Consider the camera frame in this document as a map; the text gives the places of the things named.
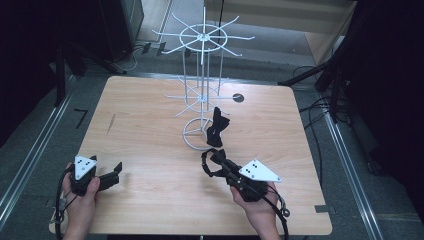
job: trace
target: handheld controller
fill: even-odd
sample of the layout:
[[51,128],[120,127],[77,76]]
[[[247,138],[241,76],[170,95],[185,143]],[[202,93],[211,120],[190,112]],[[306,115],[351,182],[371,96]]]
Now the handheld controller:
[[[85,158],[75,157],[75,168],[71,172],[71,190],[78,196],[84,196],[87,192],[88,184],[96,176],[97,157]],[[122,171],[122,162],[120,162],[113,172],[100,176],[99,192],[119,183],[119,173]]]
[[[222,169],[211,172],[206,164],[206,156],[212,152],[212,162],[221,165]],[[216,150],[214,148],[202,154],[202,167],[209,177],[224,177],[227,184],[235,187],[245,202],[257,202],[268,193],[268,184],[265,181],[256,181],[240,174],[241,166],[236,165],[233,161],[226,159],[224,149]]]

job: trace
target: black controller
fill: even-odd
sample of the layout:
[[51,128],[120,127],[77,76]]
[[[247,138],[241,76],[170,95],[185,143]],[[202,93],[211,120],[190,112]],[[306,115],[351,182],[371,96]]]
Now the black controller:
[[[96,156],[93,156],[90,158],[91,160],[97,160]],[[103,176],[100,176],[100,186],[99,186],[99,192],[106,190],[110,187],[112,187],[115,184],[119,183],[119,173],[122,171],[122,162],[120,162],[114,169],[113,172],[107,173]],[[77,177],[75,176],[76,171],[74,168],[74,171],[71,172],[71,190],[74,194],[78,196],[84,196],[87,192],[88,184],[90,183],[91,179],[93,179],[96,176],[96,167],[94,166],[89,172],[87,172],[83,177],[81,177],[79,180],[77,180]]]
[[[206,156],[212,152],[212,162],[221,165],[222,169],[211,172],[206,164]],[[239,173],[241,166],[238,166],[230,159],[226,159],[224,149],[216,150],[214,148],[202,154],[203,170],[209,177],[224,177],[227,184],[235,187],[245,202],[257,202],[268,193],[268,183],[264,181],[254,181]]]

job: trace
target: black circular hole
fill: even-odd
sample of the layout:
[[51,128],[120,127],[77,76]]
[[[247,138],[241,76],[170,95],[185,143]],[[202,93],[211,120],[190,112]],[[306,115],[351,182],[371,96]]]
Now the black circular hole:
[[240,93],[235,93],[233,95],[233,100],[234,100],[234,102],[243,102],[244,101],[244,96],[241,95]]

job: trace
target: black cable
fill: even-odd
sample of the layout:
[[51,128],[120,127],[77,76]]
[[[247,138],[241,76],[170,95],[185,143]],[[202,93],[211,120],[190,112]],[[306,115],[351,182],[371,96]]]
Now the black cable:
[[[221,23],[222,23],[222,12],[224,11],[224,0],[222,0],[222,3],[221,3],[221,13],[220,13],[220,15],[219,15],[219,24],[218,24],[218,27],[219,28],[221,28]],[[220,37],[221,36],[221,30],[219,30],[218,31],[218,36]]]
[[321,120],[321,118],[323,118],[325,116],[325,114],[327,114],[328,112],[329,111],[322,112],[320,115],[316,116],[313,120],[311,120],[309,118],[309,123],[307,125],[305,125],[303,127],[303,129],[306,130],[308,127],[311,127],[312,124],[314,124],[314,123],[318,122],[319,120]]
[[315,104],[314,106],[309,106],[309,107],[306,107],[306,108],[301,108],[301,109],[299,109],[299,112],[304,112],[306,110],[309,110],[310,108],[326,109],[326,108],[328,108],[328,106],[330,106],[328,103]]
[[278,200],[280,200],[281,205],[283,205],[283,198],[280,196],[280,194],[278,193],[278,191],[275,190],[273,187],[271,187],[269,185],[268,185],[268,187],[272,189],[273,193],[275,193],[275,195],[277,195]]
[[325,99],[330,99],[331,97],[322,97],[322,98],[320,98],[320,99],[318,99],[318,100],[316,100],[315,102],[313,102],[309,107],[306,107],[306,108],[302,108],[302,109],[300,109],[299,111],[300,112],[303,112],[303,111],[305,111],[305,110],[308,110],[308,109],[310,109],[311,107],[314,107],[314,106],[316,106],[316,104],[319,102],[319,101],[322,101],[322,100],[325,100]]
[[287,228],[287,220],[284,218],[284,215],[283,215],[283,213],[282,213],[282,211],[283,211],[283,209],[278,209],[278,207],[277,206],[275,206],[275,204],[274,203],[272,203],[268,198],[266,198],[264,195],[262,195],[262,194],[260,194],[260,193],[258,193],[254,188],[252,188],[251,186],[249,186],[249,185],[247,185],[247,184],[242,184],[242,186],[243,187],[246,187],[246,188],[248,188],[249,190],[251,190],[252,192],[254,192],[254,193],[256,193],[256,194],[258,194],[259,196],[261,196],[261,198],[265,201],[265,202],[267,202],[271,207],[272,207],[272,209],[274,210],[274,212],[277,214],[277,216],[278,216],[278,218],[280,219],[280,221],[281,221],[281,224],[283,225],[283,230],[284,230],[284,240],[289,240],[289,230],[288,230],[288,228]]
[[310,69],[310,70],[308,70],[308,71],[306,71],[306,72],[304,72],[304,73],[300,74],[299,76],[296,76],[292,79],[282,81],[282,82],[277,82],[277,85],[279,85],[279,86],[291,86],[291,85],[298,83],[298,82],[300,82],[300,81],[302,81],[302,80],[304,80],[304,79],[306,79],[310,76],[313,76],[317,73],[322,72],[329,65],[330,65],[330,60],[328,60],[327,62],[324,62],[321,65],[316,66],[316,67],[314,67],[314,68],[312,68],[312,69]]
[[56,239],[58,239],[58,240],[62,239],[62,234],[60,232],[60,224],[63,221],[63,212],[65,211],[65,210],[62,210],[62,211],[60,210],[60,195],[62,194],[63,179],[65,179],[65,176],[68,172],[72,172],[73,170],[74,170],[74,164],[72,164],[67,169],[65,169],[65,171],[63,171],[63,173],[62,173],[62,176],[60,177],[59,185],[57,186],[54,221],[55,221]]
[[78,195],[75,195],[75,197],[68,204],[66,204],[66,207],[65,207],[64,210],[66,210],[69,207],[69,205],[71,205],[71,203],[73,203],[75,201],[75,199],[77,199],[77,197],[78,197]]
[[[297,67],[297,68],[295,68],[294,70],[293,70],[293,77],[296,77],[295,76],[295,73],[296,73],[296,71],[297,70],[299,70],[299,69],[302,69],[302,68],[314,68],[314,66],[300,66],[300,67]],[[316,74],[314,74],[314,77],[315,77],[315,80],[318,80],[318,78],[317,78],[317,73]]]

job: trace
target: cable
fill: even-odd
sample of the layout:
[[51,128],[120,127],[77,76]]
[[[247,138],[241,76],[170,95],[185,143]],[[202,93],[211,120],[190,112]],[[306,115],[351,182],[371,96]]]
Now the cable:
[[[319,161],[319,184],[320,184],[321,188],[322,188],[322,182],[323,182],[323,159],[322,159],[321,148],[320,148],[320,145],[319,145],[319,142],[318,142],[318,139],[317,139],[317,136],[316,136],[316,133],[315,133],[315,129],[313,127],[313,124],[315,122],[319,121],[322,117],[324,117],[325,114],[327,114],[329,111],[327,110],[327,111],[321,113],[320,115],[318,115],[317,117],[315,117],[312,120],[312,118],[311,118],[311,109],[316,108],[317,107],[317,103],[319,103],[320,101],[325,100],[327,98],[330,98],[330,97],[319,98],[318,100],[316,100],[315,102],[313,102],[311,104],[311,106],[299,110],[300,112],[303,112],[305,110],[308,110],[309,123],[306,126],[304,126],[304,129],[306,130],[308,127],[311,127],[312,135],[314,137],[314,141],[315,141],[315,144],[317,146],[318,161]],[[321,104],[320,103],[320,104],[318,104],[318,106],[319,106],[318,108],[328,108],[329,104],[326,104],[326,103]]]
[[136,49],[133,51],[133,53],[132,53],[133,59],[134,59],[134,61],[135,61],[135,64],[134,64],[134,66],[133,66],[133,67],[131,67],[131,68],[123,68],[123,67],[119,66],[119,65],[118,65],[118,64],[116,64],[116,63],[113,63],[113,65],[115,65],[117,68],[121,69],[122,71],[131,71],[131,70],[134,70],[134,69],[137,67],[137,63],[138,63],[138,61],[137,61],[137,59],[136,59],[136,57],[135,57],[135,53],[136,53],[138,50],[140,50],[140,49],[143,49],[143,48],[142,48],[142,47],[140,47],[140,48],[136,48]]
[[220,13],[220,15],[219,15],[219,24],[218,24],[218,27],[219,27],[219,28],[221,28],[221,23],[222,23],[222,12],[223,12],[223,11],[224,11],[224,0],[222,0],[222,3],[221,3],[221,13]]
[[[254,188],[252,188],[251,186],[249,186],[249,185],[247,185],[247,184],[243,184],[243,187],[246,187],[246,188],[248,188],[249,190],[251,190],[252,192],[254,192],[254,193],[256,193],[256,194],[258,194],[259,196],[261,196],[261,198],[265,201],[265,202],[267,202],[271,207],[272,207],[272,209],[274,210],[274,212],[277,214],[277,216],[278,216],[278,218],[280,219],[280,221],[281,221],[281,224],[283,225],[283,230],[284,230],[284,240],[289,240],[289,230],[288,230],[288,228],[287,228],[287,220],[284,218],[284,215],[283,215],[283,213],[282,213],[282,211],[284,210],[283,208],[281,208],[281,209],[278,209],[277,208],[277,206],[275,206],[275,204],[274,203],[272,203],[268,198],[266,198],[264,195],[262,195],[262,194],[260,194],[260,193],[258,193]],[[281,199],[281,196],[278,194],[278,192],[275,190],[275,189],[273,189],[274,190],[274,192],[277,194],[277,196],[278,196],[278,198],[280,198]]]
[[62,234],[60,232],[60,224],[63,221],[63,217],[64,217],[64,211],[66,209],[67,206],[69,206],[69,203],[63,210],[60,210],[60,195],[62,194],[62,184],[63,184],[63,179],[65,179],[65,176],[67,173],[72,172],[75,168],[74,164],[71,164],[71,166],[69,166],[67,169],[65,169],[65,171],[63,171],[62,176],[60,177],[59,180],[59,184],[57,186],[57,191],[56,191],[56,206],[55,206],[55,235],[56,235],[56,239],[61,240],[62,239]]
[[66,210],[69,207],[69,205],[71,205],[71,203],[73,203],[75,201],[75,199],[77,199],[77,197],[78,197],[78,195],[75,195],[75,197],[68,204],[66,204],[66,207],[65,207],[64,210]]
[[[300,66],[300,67],[295,68],[293,70],[293,77],[296,77],[295,76],[296,71],[299,70],[299,69],[302,69],[302,68],[311,68],[312,69],[312,68],[314,68],[314,66]],[[315,77],[315,80],[318,80],[317,74],[314,74],[314,77]]]
[[304,112],[304,111],[306,111],[306,110],[309,110],[310,108],[321,108],[321,109],[325,109],[325,108],[328,108],[330,106],[330,104],[328,104],[328,103],[320,103],[320,104],[315,104],[315,105],[311,105],[311,106],[309,106],[309,107],[306,107],[306,108],[301,108],[301,109],[299,109],[299,112],[301,113],[301,112]]

